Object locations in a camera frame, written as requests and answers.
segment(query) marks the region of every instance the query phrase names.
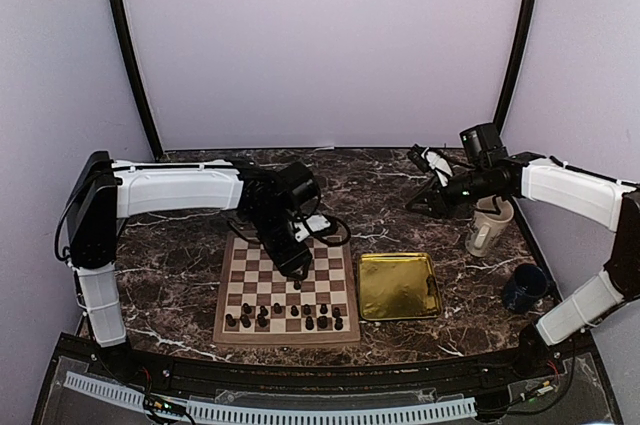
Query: marble table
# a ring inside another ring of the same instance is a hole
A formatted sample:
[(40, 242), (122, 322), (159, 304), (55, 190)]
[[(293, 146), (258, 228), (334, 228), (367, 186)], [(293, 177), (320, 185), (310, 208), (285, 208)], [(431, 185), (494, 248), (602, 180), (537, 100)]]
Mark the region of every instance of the marble table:
[[(459, 150), (448, 153), (462, 158)], [(526, 316), (502, 308), (500, 291), (515, 267), (533, 262), (512, 223), (495, 249), (478, 259), (464, 249), (470, 208), (451, 220), (411, 214), (404, 204), (425, 176), (403, 149), (225, 150), (173, 152), (164, 160), (250, 158), (280, 169), (311, 167), (322, 187), (321, 211), (350, 225), (353, 263), (362, 253), (428, 252), (443, 296), (434, 320), (360, 322), (358, 346), (338, 349), (221, 348), (212, 343), (230, 212), (149, 213), (130, 220), (118, 248), (117, 280), (124, 320), (140, 350), (233, 363), (342, 366), (410, 363), (503, 350), (517, 345), (526, 323), (549, 310), (550, 298)]]

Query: chessboard border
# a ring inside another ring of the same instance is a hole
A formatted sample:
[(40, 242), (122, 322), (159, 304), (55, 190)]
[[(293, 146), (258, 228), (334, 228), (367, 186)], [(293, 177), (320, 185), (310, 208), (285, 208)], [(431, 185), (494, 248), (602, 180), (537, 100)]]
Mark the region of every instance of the chessboard border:
[[(293, 346), (296, 348), (318, 348), (318, 347), (346, 347), (358, 345), (360, 343), (360, 310), (356, 300), (357, 290), (355, 288), (355, 279), (353, 271), (353, 263), (351, 261), (351, 247), (349, 243), (342, 245), (342, 256), (344, 262), (344, 276), (346, 290), (353, 293), (347, 293), (347, 306), (349, 307), (349, 328), (344, 332), (332, 331), (318, 332), (317, 334), (299, 333), (299, 334), (248, 334), (248, 333), (224, 333), (224, 312), (226, 310), (226, 297), (229, 286), (229, 277), (231, 274), (231, 261), (233, 253), (234, 240), (238, 237), (235, 233), (229, 232), (225, 245), (224, 259), (222, 262), (222, 275), (220, 277), (220, 286), (218, 289), (218, 300), (216, 302), (216, 317), (213, 325), (213, 344), (216, 346), (247, 346), (247, 347), (280, 347)], [(309, 343), (309, 337), (313, 338), (313, 343)]]

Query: wooden chessboard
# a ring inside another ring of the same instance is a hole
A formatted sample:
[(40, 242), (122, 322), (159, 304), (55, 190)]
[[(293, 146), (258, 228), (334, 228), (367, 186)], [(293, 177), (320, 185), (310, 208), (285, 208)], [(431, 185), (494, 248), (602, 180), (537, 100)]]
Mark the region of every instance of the wooden chessboard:
[[(340, 237), (328, 239), (335, 241)], [(229, 234), (213, 333), (216, 345), (325, 347), (357, 344), (360, 341), (349, 245), (327, 247), (315, 239), (308, 239), (307, 245), (314, 259), (308, 278), (301, 283), (300, 290), (296, 290), (294, 281), (278, 272), (259, 245)], [(252, 309), (249, 314), (251, 326), (248, 328), (239, 320), (244, 303)], [(274, 312), (275, 303), (282, 306), (279, 314)], [(328, 326), (325, 329), (319, 328), (316, 321), (321, 315), (322, 304), (328, 308)], [(256, 323), (261, 305), (269, 311), (265, 327)], [(298, 308), (298, 316), (291, 314), (292, 305)], [(314, 321), (312, 330), (305, 327), (307, 316), (302, 311), (304, 305), (311, 306)], [(334, 329), (331, 311), (335, 307), (340, 308), (342, 330)], [(227, 324), (227, 314), (236, 319), (235, 326)]]

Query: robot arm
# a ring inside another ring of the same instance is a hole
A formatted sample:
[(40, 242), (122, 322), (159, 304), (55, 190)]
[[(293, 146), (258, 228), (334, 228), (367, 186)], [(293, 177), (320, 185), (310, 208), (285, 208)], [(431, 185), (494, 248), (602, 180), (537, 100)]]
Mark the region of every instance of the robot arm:
[(414, 146), (409, 158), (434, 178), (408, 204), (435, 218), (451, 215), (462, 203), (498, 195), (551, 203), (590, 218), (616, 232), (604, 269), (553, 310), (535, 328), (547, 346), (640, 296), (640, 191), (635, 184), (592, 174), (534, 153), (509, 155), (492, 124), (460, 134), (472, 169), (443, 182), (429, 149)]
[(101, 347), (126, 341), (115, 260), (118, 222), (164, 210), (213, 208), (236, 210), (254, 225), (257, 238), (285, 276), (306, 278), (312, 255), (304, 243), (310, 235), (335, 232), (337, 219), (301, 206), (316, 200), (320, 190), (311, 171), (293, 163), (281, 171), (248, 163), (145, 164), (112, 161), (95, 152), (87, 161), (56, 232), (66, 218), (69, 246), (61, 258), (78, 277), (85, 309)]

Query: golden tray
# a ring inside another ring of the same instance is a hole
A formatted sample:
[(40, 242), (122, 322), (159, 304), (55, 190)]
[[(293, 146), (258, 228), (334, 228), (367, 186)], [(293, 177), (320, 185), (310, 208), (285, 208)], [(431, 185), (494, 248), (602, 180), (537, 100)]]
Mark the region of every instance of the golden tray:
[(442, 298), (427, 253), (365, 253), (358, 263), (364, 320), (435, 318)]

